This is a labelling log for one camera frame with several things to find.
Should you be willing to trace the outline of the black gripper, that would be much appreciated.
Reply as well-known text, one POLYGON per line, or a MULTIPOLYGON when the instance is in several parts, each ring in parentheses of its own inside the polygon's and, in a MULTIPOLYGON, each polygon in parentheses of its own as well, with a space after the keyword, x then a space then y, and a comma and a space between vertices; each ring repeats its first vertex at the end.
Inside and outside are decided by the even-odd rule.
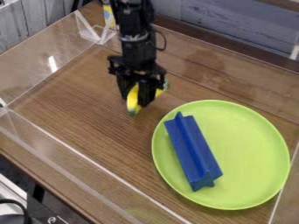
POLYGON ((137 104, 145 107, 155 100, 156 90, 164 89, 165 70, 156 63, 157 51, 163 51, 164 47, 156 46, 155 36, 121 37, 120 45, 121 54, 107 57, 108 72, 116 76, 124 100, 135 84, 139 84, 137 104))

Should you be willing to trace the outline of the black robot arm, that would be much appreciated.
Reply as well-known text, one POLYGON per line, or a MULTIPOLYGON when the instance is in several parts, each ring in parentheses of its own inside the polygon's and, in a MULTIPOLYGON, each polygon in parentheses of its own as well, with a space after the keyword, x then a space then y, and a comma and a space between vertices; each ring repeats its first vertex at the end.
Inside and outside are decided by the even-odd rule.
POLYGON ((155 7, 151 0, 111 0, 119 26, 121 55, 107 57, 108 72, 116 76, 120 95, 125 100, 135 86, 136 103, 145 107, 159 90, 165 88, 165 69, 156 63, 156 52, 167 48, 167 39, 153 28, 155 7))

